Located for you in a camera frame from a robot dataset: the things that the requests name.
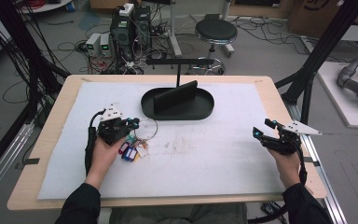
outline gray stool seat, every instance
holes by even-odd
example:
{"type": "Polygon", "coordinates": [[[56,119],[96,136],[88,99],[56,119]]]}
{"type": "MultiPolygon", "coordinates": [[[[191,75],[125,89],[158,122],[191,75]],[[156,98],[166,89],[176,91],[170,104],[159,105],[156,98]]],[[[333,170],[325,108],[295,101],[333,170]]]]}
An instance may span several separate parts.
{"type": "Polygon", "coordinates": [[[200,73],[203,75],[223,75],[226,68],[220,60],[213,57],[214,46],[232,43],[237,38],[237,28],[228,21],[203,20],[197,23],[195,33],[200,40],[211,44],[208,57],[201,57],[200,59],[213,59],[214,63],[212,65],[197,65],[192,67],[192,73],[195,75],[200,73]]]}

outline black sleeve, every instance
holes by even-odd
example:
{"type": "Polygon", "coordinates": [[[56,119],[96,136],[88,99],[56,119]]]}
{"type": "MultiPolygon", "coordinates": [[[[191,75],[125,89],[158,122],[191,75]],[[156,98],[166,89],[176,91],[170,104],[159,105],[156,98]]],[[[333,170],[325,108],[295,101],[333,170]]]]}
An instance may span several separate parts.
{"type": "Polygon", "coordinates": [[[296,223],[332,223],[330,217],[302,184],[296,184],[283,193],[289,213],[289,222],[296,223]]]}
{"type": "Polygon", "coordinates": [[[82,184],[66,199],[55,223],[96,224],[100,210],[100,192],[89,184],[82,184]]]}

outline human hand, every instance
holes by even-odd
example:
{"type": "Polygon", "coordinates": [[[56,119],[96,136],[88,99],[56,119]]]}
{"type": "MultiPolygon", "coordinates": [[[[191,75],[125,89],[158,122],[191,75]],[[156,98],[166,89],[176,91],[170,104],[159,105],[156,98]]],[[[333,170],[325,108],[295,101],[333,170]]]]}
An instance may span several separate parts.
{"type": "Polygon", "coordinates": [[[123,145],[125,138],[121,138],[112,146],[107,145],[101,137],[95,140],[94,151],[92,153],[91,167],[86,177],[85,183],[99,189],[110,166],[115,161],[118,150],[123,145]]]}
{"type": "Polygon", "coordinates": [[[277,163],[277,168],[281,175],[280,178],[285,188],[288,189],[294,184],[300,183],[300,177],[298,175],[300,158],[296,153],[283,156],[279,152],[271,149],[269,149],[268,152],[277,163]]]}

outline person's arm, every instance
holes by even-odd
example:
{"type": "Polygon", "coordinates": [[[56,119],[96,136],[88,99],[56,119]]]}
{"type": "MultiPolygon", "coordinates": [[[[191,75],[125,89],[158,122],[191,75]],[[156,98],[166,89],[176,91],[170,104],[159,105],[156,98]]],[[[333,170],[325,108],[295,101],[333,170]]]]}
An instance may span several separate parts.
{"type": "Polygon", "coordinates": [[[283,193],[283,199],[289,213],[289,222],[296,223],[331,223],[321,205],[301,184],[298,176],[300,160],[298,155],[292,154],[283,156],[274,150],[269,153],[275,159],[286,191],[283,193]]]}
{"type": "Polygon", "coordinates": [[[89,174],[84,183],[66,199],[56,224],[97,223],[101,210],[101,194],[98,190],[123,143],[124,138],[109,146],[100,137],[97,138],[89,174]]]}

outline chair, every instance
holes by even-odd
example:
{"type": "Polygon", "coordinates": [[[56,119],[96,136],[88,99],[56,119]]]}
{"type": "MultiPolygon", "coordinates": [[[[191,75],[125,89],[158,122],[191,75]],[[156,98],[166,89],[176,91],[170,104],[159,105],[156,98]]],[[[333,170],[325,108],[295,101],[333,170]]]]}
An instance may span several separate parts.
{"type": "Polygon", "coordinates": [[[204,75],[224,75],[226,72],[225,65],[213,57],[214,49],[216,45],[224,46],[232,43],[237,38],[237,33],[237,28],[228,21],[218,19],[199,21],[196,25],[196,36],[200,40],[211,44],[208,57],[201,57],[200,59],[213,59],[214,63],[192,67],[192,72],[198,74],[201,71],[204,75]]]}

